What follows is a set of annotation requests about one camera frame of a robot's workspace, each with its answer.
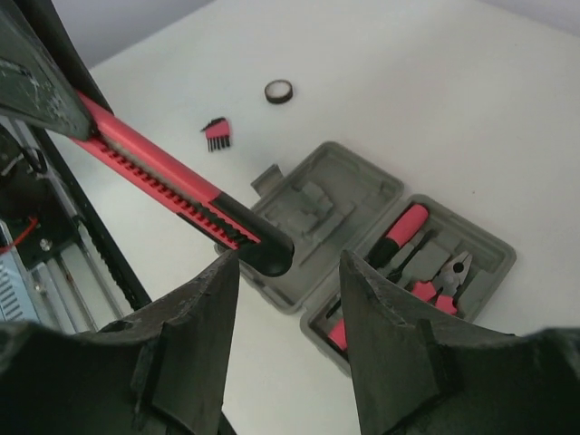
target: black tape roll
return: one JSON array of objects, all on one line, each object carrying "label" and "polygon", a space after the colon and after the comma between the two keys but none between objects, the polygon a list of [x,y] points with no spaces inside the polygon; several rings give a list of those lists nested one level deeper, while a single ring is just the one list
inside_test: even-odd
[{"label": "black tape roll", "polygon": [[268,102],[272,104],[283,104],[292,100],[294,88],[288,80],[274,80],[266,85],[264,94]]}]

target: toolbox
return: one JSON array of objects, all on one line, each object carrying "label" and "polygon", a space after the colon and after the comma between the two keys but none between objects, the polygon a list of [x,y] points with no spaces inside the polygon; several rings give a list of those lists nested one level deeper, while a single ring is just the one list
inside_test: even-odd
[{"label": "toolbox", "polygon": [[266,277],[242,264],[242,276],[279,311],[304,309],[304,334],[349,375],[348,349],[334,338],[343,334],[337,331],[342,251],[367,257],[406,210],[423,205],[429,212],[425,223],[377,270],[392,279],[393,270],[413,253],[398,269],[397,284],[391,284],[411,290],[415,283],[433,280],[453,257],[469,252],[469,271],[454,295],[455,315],[469,322],[516,261],[510,245],[435,200],[401,198],[400,180],[334,142],[319,146],[286,177],[276,165],[270,167],[252,186],[261,197],[252,210],[294,240],[295,257],[285,275]]}]

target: open tool case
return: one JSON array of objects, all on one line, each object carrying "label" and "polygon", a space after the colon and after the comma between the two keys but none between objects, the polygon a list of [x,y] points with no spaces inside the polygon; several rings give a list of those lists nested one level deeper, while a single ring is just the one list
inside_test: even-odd
[{"label": "open tool case", "polygon": [[379,272],[388,277],[426,232],[429,241],[404,268],[397,285],[410,288],[430,281],[451,258],[469,251],[471,267],[455,299],[456,315],[466,321],[478,315],[516,260],[511,246],[433,199],[401,199],[401,181],[337,143],[318,147],[287,177],[272,166],[252,186],[261,197],[253,210],[294,240],[295,260],[277,278],[245,265],[242,276],[281,312],[304,308],[304,334],[348,374],[348,351],[329,338],[342,318],[337,302],[343,250],[367,256],[401,214],[422,204],[429,211],[426,223]]}]

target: tabletop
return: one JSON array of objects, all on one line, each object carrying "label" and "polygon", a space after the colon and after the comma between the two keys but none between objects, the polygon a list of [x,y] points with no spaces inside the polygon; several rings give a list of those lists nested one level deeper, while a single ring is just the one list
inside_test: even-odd
[{"label": "tabletop", "polygon": [[[578,322],[580,40],[474,0],[217,0],[92,70],[118,117],[240,202],[336,140],[512,245],[476,323],[527,334]],[[295,97],[274,106],[264,86]],[[199,130],[226,116],[232,148]],[[154,298],[213,243],[53,136]],[[224,410],[239,435],[358,433],[350,380],[240,286]]]}]

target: red wire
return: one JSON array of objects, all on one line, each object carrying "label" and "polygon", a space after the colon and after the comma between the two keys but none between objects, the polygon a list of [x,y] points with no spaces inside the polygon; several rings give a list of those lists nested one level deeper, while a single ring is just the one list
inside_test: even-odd
[{"label": "red wire", "polygon": [[13,247],[17,247],[18,245],[20,245],[22,243],[22,241],[33,231],[33,229],[36,227],[37,224],[38,224],[38,219],[36,217],[31,217],[30,218],[30,225],[20,234],[20,236],[18,236],[14,240],[14,242],[12,242],[8,246],[0,247],[0,254],[4,254],[4,253],[8,252],[10,249],[12,249]]}]

